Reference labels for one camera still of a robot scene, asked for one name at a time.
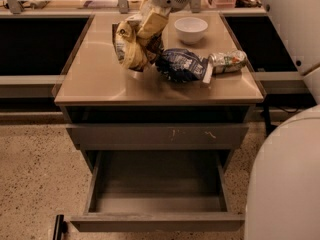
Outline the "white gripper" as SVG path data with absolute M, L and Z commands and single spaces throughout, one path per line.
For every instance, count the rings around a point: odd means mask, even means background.
M 151 0 L 142 0 L 139 12 L 142 16 L 137 37 L 150 39 L 161 33 L 169 21 L 169 10 L 172 12 L 183 10 L 191 0 L 152 0 L 153 4 L 159 7 L 151 7 Z

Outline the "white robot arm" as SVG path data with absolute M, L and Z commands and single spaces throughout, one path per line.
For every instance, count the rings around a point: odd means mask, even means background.
M 250 175 L 244 240 L 320 240 L 320 0 L 260 0 L 316 101 L 279 125 Z

